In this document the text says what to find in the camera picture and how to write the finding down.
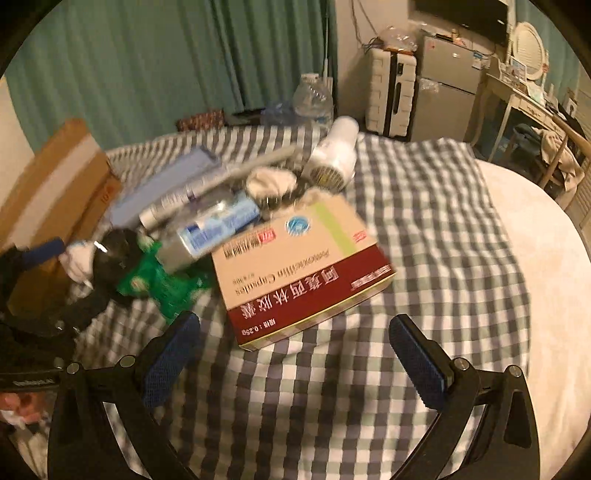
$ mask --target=bed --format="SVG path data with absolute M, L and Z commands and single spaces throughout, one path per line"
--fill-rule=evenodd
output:
M 196 144 L 242 161 L 291 142 L 306 156 L 319 139 L 312 129 L 247 127 L 170 135 L 108 155 L 130 191 Z M 406 312 L 451 357 L 528 371 L 541 478 L 550 479 L 591 412 L 591 306 L 583 301 L 591 265 L 575 228 L 536 185 L 475 160 L 466 144 L 360 134 L 358 153 L 345 195 L 398 270 L 393 285 L 259 352 L 238 349 L 219 293 L 204 294 L 195 306 L 203 349 L 154 412 L 164 434 L 200 479 L 390 478 L 434 418 L 387 341 L 387 322 Z M 129 312 L 112 303 L 82 336 L 78 360 L 113 364 L 164 328 L 150 301 Z M 142 473 L 115 409 L 106 408 L 129 465 Z M 445 473 L 459 466 L 480 413 Z
M 528 388 L 543 479 L 565 463 L 591 413 L 591 264 L 568 216 L 539 187 L 478 161 L 531 300 Z

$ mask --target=round mirror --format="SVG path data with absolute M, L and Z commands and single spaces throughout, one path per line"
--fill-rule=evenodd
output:
M 547 62 L 544 44 L 530 23 L 518 23 L 513 32 L 513 56 L 527 68 L 527 79 L 537 80 L 544 74 Z

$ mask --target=blue handle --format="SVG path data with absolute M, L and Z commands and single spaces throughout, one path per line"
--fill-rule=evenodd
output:
M 54 238 L 48 242 L 22 252 L 22 266 L 29 270 L 41 265 L 66 251 L 66 246 L 61 238 Z

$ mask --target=toothpaste tube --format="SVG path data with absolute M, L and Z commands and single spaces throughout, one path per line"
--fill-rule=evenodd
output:
M 207 217 L 199 215 L 165 238 L 156 259 L 166 273 L 173 274 L 207 255 L 259 216 L 256 203 L 241 192 L 224 210 Z
M 159 201 L 140 214 L 139 221 L 147 230 L 153 230 L 172 217 L 184 205 L 209 190 L 230 179 L 245 177 L 255 168 L 273 165 L 286 160 L 294 155 L 296 151 L 297 147 L 295 145 L 288 145 L 242 164 L 216 167 L 181 189 L 164 195 Z

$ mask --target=sticker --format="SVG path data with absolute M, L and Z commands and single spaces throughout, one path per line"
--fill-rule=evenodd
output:
M 476 70 L 482 70 L 482 53 L 474 52 L 474 59 L 472 60 L 472 68 Z
M 287 233 L 293 236 L 304 235 L 304 233 L 310 230 L 310 222 L 306 217 L 291 217 L 286 221 L 285 229 L 287 230 Z
M 367 238 L 368 234 L 365 233 L 365 230 L 361 230 L 360 232 L 357 232 L 356 234 L 354 234 L 353 236 L 353 241 L 358 244 L 361 240 L 365 240 Z
M 277 236 L 272 228 L 258 232 L 258 239 L 262 244 L 272 242 Z

